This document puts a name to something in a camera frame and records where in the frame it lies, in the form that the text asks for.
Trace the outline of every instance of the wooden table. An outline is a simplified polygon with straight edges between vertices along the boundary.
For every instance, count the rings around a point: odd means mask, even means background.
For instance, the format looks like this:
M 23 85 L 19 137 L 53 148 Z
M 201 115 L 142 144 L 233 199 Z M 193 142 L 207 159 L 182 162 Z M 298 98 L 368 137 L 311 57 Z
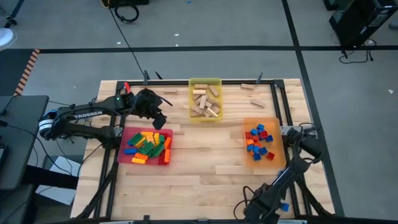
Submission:
M 310 122 L 307 102 L 299 79 L 285 79 L 294 125 Z M 98 100 L 114 95 L 117 81 L 102 81 Z M 278 173 L 272 169 L 248 169 L 244 165 L 242 125 L 244 117 L 273 117 L 275 109 L 269 85 L 258 85 L 254 91 L 239 85 L 223 85 L 224 118 L 219 123 L 191 123 L 188 118 L 188 86 L 146 86 L 168 99 L 174 106 L 161 105 L 167 116 L 164 128 L 174 131 L 169 167 L 120 164 L 113 201 L 112 220 L 233 219 L 234 206 L 243 199 L 242 187 L 257 189 L 270 184 Z M 178 92 L 164 93 L 173 88 Z M 137 93 L 142 86 L 134 86 Z M 252 105 L 251 99 L 266 102 L 265 108 Z M 109 116 L 98 116 L 92 125 L 109 125 Z M 126 126 L 152 127 L 152 120 L 128 116 Z M 89 140 L 85 157 L 100 143 Z M 99 149 L 83 164 L 71 217 L 78 215 L 97 191 L 104 151 Z M 308 188 L 319 202 L 334 212 L 328 184 L 321 163 L 305 173 Z M 297 196 L 304 211 L 301 193 Z M 105 215 L 108 193 L 104 193 L 101 215 Z M 243 204 L 237 216 L 243 218 Z M 293 218 L 292 208 L 282 218 Z

